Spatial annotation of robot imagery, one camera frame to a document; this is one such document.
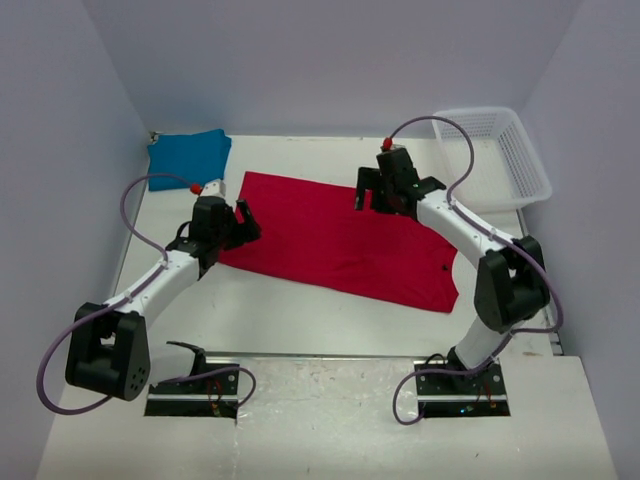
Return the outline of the red t shirt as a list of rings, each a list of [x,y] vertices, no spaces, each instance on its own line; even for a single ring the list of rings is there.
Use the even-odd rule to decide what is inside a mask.
[[[225,251],[237,269],[449,314],[457,250],[414,220],[354,208],[351,187],[257,172],[240,190],[260,239]]]

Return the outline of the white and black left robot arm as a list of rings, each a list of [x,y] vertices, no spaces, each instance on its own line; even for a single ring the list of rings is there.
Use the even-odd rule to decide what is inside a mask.
[[[66,362],[67,383],[125,401],[135,399],[148,384],[175,383],[187,393],[201,390],[211,376],[203,349],[179,341],[150,347],[148,329],[202,279],[222,252],[260,236],[247,201],[230,206],[218,196],[199,197],[190,221],[149,272],[104,303],[79,308]]]

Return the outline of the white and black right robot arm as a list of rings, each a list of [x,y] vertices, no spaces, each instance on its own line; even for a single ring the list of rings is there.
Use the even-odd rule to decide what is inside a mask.
[[[539,243],[531,236],[508,238],[459,203],[452,189],[433,176],[420,178],[404,147],[377,155],[376,168],[357,173],[355,208],[411,218],[454,246],[475,268],[476,318],[450,349],[446,365],[431,371],[446,375],[456,392],[467,393],[482,379],[521,325],[550,302]]]

